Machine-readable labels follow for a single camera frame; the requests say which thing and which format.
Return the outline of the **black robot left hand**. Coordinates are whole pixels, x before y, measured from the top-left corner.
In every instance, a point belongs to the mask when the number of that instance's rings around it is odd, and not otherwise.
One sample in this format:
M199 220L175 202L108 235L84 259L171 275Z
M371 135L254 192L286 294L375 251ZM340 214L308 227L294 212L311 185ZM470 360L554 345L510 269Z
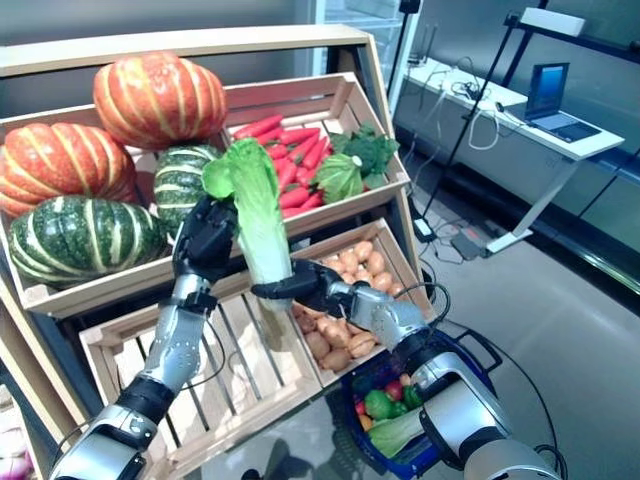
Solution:
M172 253L174 276L196 275L211 283L222 278L237 226L231 199L201 197L179 228Z

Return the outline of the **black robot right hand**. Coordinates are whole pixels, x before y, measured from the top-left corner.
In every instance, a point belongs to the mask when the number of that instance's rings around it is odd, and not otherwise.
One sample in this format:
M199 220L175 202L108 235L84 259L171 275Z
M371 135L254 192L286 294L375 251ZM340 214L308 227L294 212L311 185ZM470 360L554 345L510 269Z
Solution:
M342 278L334 270L307 259L291 261L292 275L276 282L257 284L251 287L254 295L265 300L295 300L314 311L328 313L337 318L351 314L353 296L346 293L331 293L334 284Z

